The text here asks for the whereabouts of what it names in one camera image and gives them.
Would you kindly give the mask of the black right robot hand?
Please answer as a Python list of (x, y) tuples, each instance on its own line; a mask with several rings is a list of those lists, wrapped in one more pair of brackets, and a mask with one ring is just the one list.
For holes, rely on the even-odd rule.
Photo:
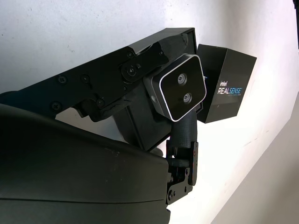
[(187, 34), (0, 96), (3, 224), (166, 224), (197, 179), (206, 87)]

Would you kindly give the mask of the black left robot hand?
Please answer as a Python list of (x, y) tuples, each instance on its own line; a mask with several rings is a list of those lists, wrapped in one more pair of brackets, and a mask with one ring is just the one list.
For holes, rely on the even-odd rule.
[(293, 3), (296, 10), (297, 39), (299, 44), (299, 0), (293, 0)]

